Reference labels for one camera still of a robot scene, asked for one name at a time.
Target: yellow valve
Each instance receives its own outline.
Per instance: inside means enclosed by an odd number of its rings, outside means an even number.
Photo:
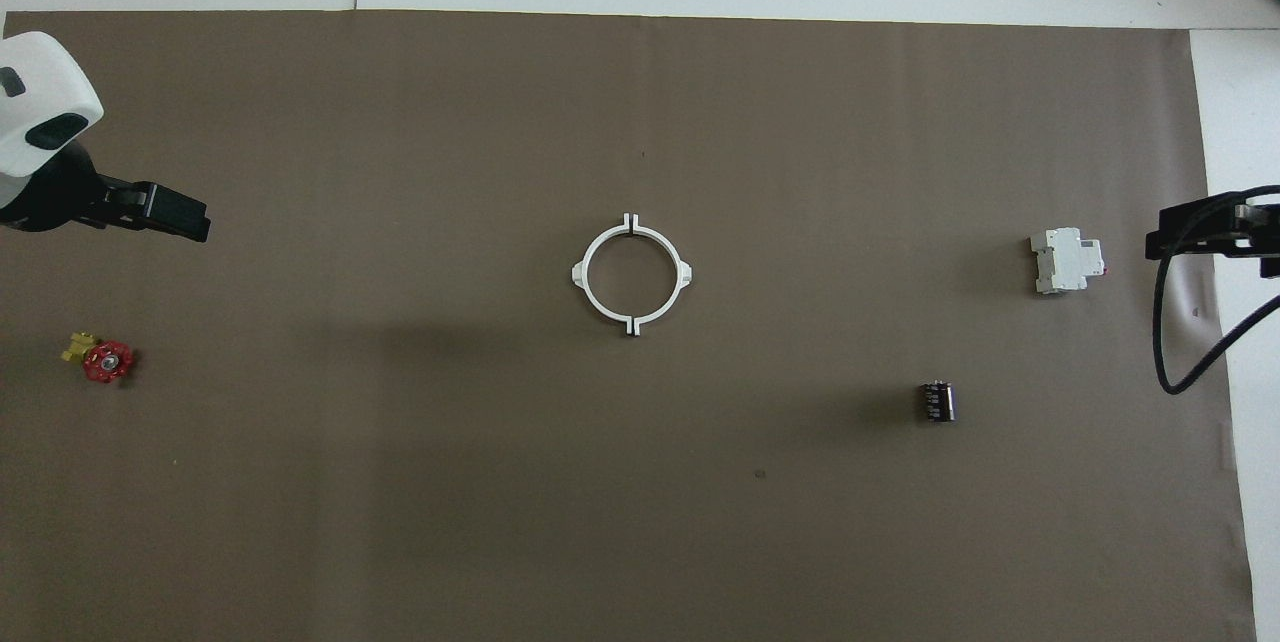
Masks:
[[[101,340],[99,340],[99,338],[90,335],[90,333],[73,333],[72,347],[68,347],[68,349],[63,352],[63,361],[72,361],[72,363],[83,364],[84,356],[87,356],[88,350],[92,350],[93,347],[99,345],[100,341]]]

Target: white pipe clamp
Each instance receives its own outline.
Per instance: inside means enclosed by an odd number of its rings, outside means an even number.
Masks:
[[[591,256],[596,253],[596,249],[600,249],[600,246],[603,246],[605,240],[611,240],[611,238],[620,235],[648,237],[650,240],[658,242],[658,246],[662,247],[662,249],[667,249],[667,254],[671,254],[671,262],[676,265],[675,290],[671,292],[671,295],[667,297],[667,302],[663,303],[660,308],[653,309],[649,315],[644,315],[643,317],[618,315],[616,311],[600,304],[600,301],[595,299],[595,295],[591,292],[591,283],[588,281],[588,274],[591,267]],[[600,315],[614,320],[614,322],[626,324],[627,335],[631,338],[640,336],[641,324],[653,322],[654,318],[659,318],[662,315],[666,315],[667,309],[671,309],[671,306],[676,304],[676,297],[680,295],[680,292],[689,286],[689,283],[691,281],[694,281],[694,269],[689,267],[689,263],[685,263],[684,260],[680,258],[676,246],[672,246],[671,240],[662,235],[662,231],[648,226],[640,226],[640,215],[631,212],[622,215],[622,224],[618,224],[618,226],[612,226],[600,231],[600,235],[596,237],[595,240],[591,240],[591,244],[586,247],[586,254],[582,254],[582,262],[573,265],[575,285],[581,286],[582,292],[586,292],[586,299],[590,301],[591,306],[594,306]]]

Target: brown paper mat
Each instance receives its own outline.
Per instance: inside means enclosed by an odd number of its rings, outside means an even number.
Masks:
[[[32,28],[101,95],[100,171],[214,223],[0,233],[5,639],[1252,630],[1225,372],[1170,399],[1149,359],[1142,238],[1204,193],[1185,32]],[[635,340],[570,281],[625,212],[695,272]],[[1047,226],[1108,276],[1034,295]],[[595,285],[663,295],[626,242]],[[1206,270],[1175,370],[1217,335]],[[61,363],[77,329],[138,347],[132,381]],[[918,422],[928,379],[954,427]]]

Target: valve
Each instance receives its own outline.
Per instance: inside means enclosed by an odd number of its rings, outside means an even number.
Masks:
[[[63,359],[81,364],[84,377],[93,382],[106,384],[129,372],[133,367],[133,350],[124,341],[102,341],[90,333],[74,333],[72,345],[63,352]]]

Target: red handwheel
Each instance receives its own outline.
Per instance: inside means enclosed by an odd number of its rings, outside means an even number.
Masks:
[[[93,347],[84,356],[84,377],[93,382],[110,382],[115,377],[124,377],[124,372],[133,367],[133,350],[124,341],[108,340]]]

